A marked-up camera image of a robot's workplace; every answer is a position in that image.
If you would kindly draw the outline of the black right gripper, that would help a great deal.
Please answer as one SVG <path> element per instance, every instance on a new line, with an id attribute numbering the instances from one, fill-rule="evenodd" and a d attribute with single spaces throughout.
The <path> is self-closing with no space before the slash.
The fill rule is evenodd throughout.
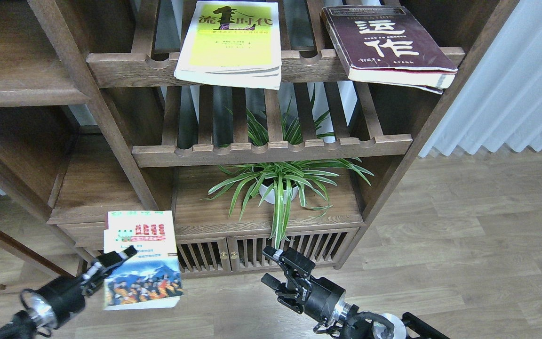
<path id="1" fill-rule="evenodd" d="M 263 255 L 280 265 L 289 276 L 302 278 L 299 284 L 282 283 L 269 273 L 261 282 L 278 295 L 278 302 L 298 314 L 306 314 L 322 325 L 344 324 L 347 318 L 346 290 L 325 277 L 311 276 L 316 264 L 293 248 L 280 250 L 267 246 Z"/>

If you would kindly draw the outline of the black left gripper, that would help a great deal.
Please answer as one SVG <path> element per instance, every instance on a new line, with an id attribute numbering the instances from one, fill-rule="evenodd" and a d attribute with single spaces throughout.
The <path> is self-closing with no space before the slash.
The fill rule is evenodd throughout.
<path id="1" fill-rule="evenodd" d="M 137 255 L 134 246 L 97 256 L 91 267 L 80 277 L 61 275 L 38 290 L 30 290 L 30 317 L 36 328 L 58 330 L 85 306 L 85 297 L 98 291 L 105 278 L 116 268 Z"/>

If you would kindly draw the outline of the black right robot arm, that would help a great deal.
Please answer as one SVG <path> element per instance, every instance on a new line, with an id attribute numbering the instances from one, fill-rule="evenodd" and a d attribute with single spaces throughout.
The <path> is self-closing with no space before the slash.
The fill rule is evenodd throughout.
<path id="1" fill-rule="evenodd" d="M 313 328 L 315 333 L 325 333 L 334 339 L 410 339 L 408 329 L 411 329 L 420 339 L 446 338 L 411 313 L 398 318 L 389 313 L 359 311 L 357 305 L 344 301 L 344 288 L 325 277 L 313 277 L 311 272 L 316 264 L 293 248 L 280 250 L 269 245 L 263 255 L 278 264 L 287 281 L 280 282 L 265 274 L 262 283 L 274 290 L 279 303 L 315 320 L 318 323 Z"/>

